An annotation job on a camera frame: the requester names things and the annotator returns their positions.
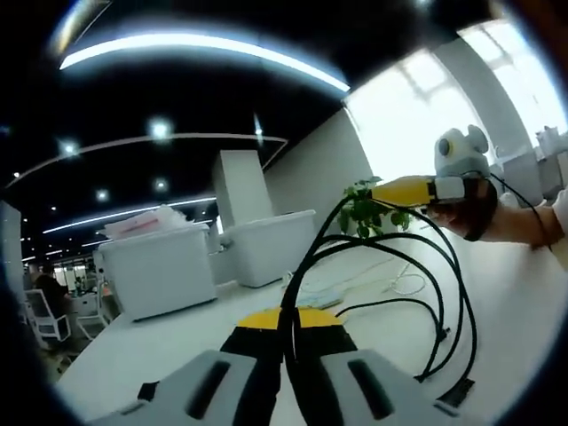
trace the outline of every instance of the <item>office chair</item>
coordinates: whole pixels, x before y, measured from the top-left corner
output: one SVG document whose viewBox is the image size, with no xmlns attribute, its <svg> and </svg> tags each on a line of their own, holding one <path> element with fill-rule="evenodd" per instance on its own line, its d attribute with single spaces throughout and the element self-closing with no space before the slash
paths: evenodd
<svg viewBox="0 0 568 426">
<path fill-rule="evenodd" d="M 69 318 L 67 315 L 55 318 L 42 290 L 26 290 L 26 297 L 31 308 L 28 310 L 28 315 L 31 317 L 31 325 L 35 330 L 39 346 L 47 351 L 59 352 L 55 359 L 55 367 L 59 373 L 62 373 L 62 366 L 71 365 L 71 356 L 76 355 L 67 353 L 68 350 L 64 344 L 71 336 Z"/>
<path fill-rule="evenodd" d="M 77 326 L 81 329 L 85 337 L 90 341 L 108 326 L 109 321 L 105 318 L 103 310 L 103 294 L 100 283 L 97 283 L 97 312 L 94 315 L 77 317 Z"/>
</svg>

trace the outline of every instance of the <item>white desk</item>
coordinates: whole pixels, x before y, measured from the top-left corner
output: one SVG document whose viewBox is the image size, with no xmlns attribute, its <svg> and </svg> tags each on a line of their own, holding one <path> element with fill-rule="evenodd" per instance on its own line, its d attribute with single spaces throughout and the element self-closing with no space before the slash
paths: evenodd
<svg viewBox="0 0 568 426">
<path fill-rule="evenodd" d="M 435 242 L 432 231 L 423 234 Z M 469 377 L 476 384 L 462 409 L 487 421 L 502 414 L 525 389 L 556 339 L 566 310 L 567 279 L 557 260 L 545 249 L 508 243 L 451 241 L 461 261 L 464 282 L 477 320 L 477 360 Z M 449 266 L 433 249 L 417 241 L 398 241 L 402 249 L 432 270 L 446 302 L 445 325 L 455 330 L 457 284 Z M 356 248 L 324 259 L 304 282 L 320 285 L 348 279 L 388 255 Z M 368 283 L 396 276 L 403 263 L 390 260 L 346 284 Z M 347 293 L 334 312 L 355 303 L 393 298 L 387 282 L 361 285 Z M 91 343 L 60 379 L 57 389 L 84 421 L 119 409 L 135 400 L 143 382 L 159 381 L 205 349 L 218 349 L 238 320 L 280 302 L 279 284 L 250 289 L 227 286 L 212 304 L 157 319 L 131 323 L 116 319 Z M 437 310 L 430 284 L 416 298 Z M 433 344 L 430 315 L 414 304 L 390 304 L 349 312 L 345 327 L 359 348 L 374 348 L 410 375 L 422 371 Z M 453 334 L 441 344 L 438 360 L 449 349 Z M 426 383 L 425 394 L 436 398 L 454 384 L 469 357 L 470 331 L 466 320 L 453 360 Z M 302 424 L 285 368 L 272 424 Z"/>
</svg>

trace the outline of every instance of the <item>yellow handle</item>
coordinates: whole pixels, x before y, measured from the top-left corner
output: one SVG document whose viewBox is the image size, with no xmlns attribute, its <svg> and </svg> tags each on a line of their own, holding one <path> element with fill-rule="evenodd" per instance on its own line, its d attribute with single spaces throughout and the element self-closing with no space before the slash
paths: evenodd
<svg viewBox="0 0 568 426">
<path fill-rule="evenodd" d="M 428 184 L 434 178 L 429 176 L 404 176 L 371 189 L 375 201 L 385 201 L 399 207 L 418 207 L 430 203 L 434 194 L 430 194 Z"/>
</svg>

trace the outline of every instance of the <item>white plastic bin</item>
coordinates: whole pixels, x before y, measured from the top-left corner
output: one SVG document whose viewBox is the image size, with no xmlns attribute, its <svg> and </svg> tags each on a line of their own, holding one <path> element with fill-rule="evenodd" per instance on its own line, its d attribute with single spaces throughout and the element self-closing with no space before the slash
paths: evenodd
<svg viewBox="0 0 568 426">
<path fill-rule="evenodd" d="M 316 236 L 315 214 L 306 210 L 227 229 L 221 239 L 230 244 L 237 281 L 256 288 L 295 271 Z"/>
<path fill-rule="evenodd" d="M 105 275 L 133 320 L 217 297 L 209 266 L 206 225 L 189 225 L 100 246 Z"/>
</svg>

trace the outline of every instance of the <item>human hand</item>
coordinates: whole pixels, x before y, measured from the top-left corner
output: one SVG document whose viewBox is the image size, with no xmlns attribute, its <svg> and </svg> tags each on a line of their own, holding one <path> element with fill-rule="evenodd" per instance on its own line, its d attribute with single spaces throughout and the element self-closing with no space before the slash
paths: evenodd
<svg viewBox="0 0 568 426">
<path fill-rule="evenodd" d="M 429 206 L 428 216 L 437 225 L 449 229 L 462 238 L 470 237 L 471 233 L 477 233 L 479 230 L 481 234 L 476 235 L 473 240 L 477 240 L 479 237 L 485 238 L 491 234 L 495 217 L 502 210 L 502 206 L 496 200 L 496 197 L 497 194 L 492 184 L 487 180 L 480 179 L 474 198 L 453 204 Z"/>
</svg>

